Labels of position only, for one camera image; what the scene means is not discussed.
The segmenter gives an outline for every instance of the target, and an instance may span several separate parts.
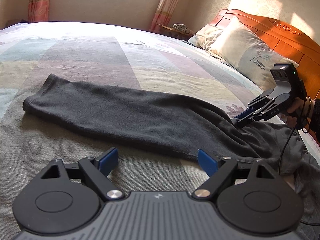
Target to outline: bedsheet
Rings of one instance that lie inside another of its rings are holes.
[[[70,81],[182,94],[233,118],[262,91],[235,69],[180,40],[113,25],[48,22],[0,31],[0,239],[19,232],[15,196],[52,159],[65,163],[119,149],[109,178],[129,190],[188,190],[208,177],[196,163],[71,133],[24,114],[24,99],[50,73]],[[281,123],[274,117],[272,122]],[[318,160],[318,148],[304,135]]]

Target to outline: ribbed gray plate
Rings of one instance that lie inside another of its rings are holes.
[[[64,236],[33,236],[16,240],[298,240],[295,233],[256,237],[229,227],[209,202],[195,201],[187,192],[132,192],[109,202],[99,217],[78,232]]]

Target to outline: headboard panel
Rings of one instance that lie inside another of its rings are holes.
[[[240,10],[221,10],[210,23],[224,29],[233,16],[260,37],[274,51],[297,63],[299,77],[308,95],[320,98],[320,46],[309,36],[288,23]]]

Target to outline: curtain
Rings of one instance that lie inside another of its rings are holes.
[[[30,0],[28,7],[28,21],[46,22],[49,16],[49,0]]]
[[[160,33],[159,26],[167,25],[170,22],[172,13],[177,6],[179,0],[160,0],[155,16],[153,17],[150,32]]]

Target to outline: metal screw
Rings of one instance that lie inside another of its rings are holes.
[[[107,192],[109,198],[117,199],[123,196],[123,193],[120,190],[113,189]]]
[[[207,189],[197,189],[195,191],[195,195],[197,197],[208,197],[208,196],[210,196],[210,194],[211,194],[210,191]]]

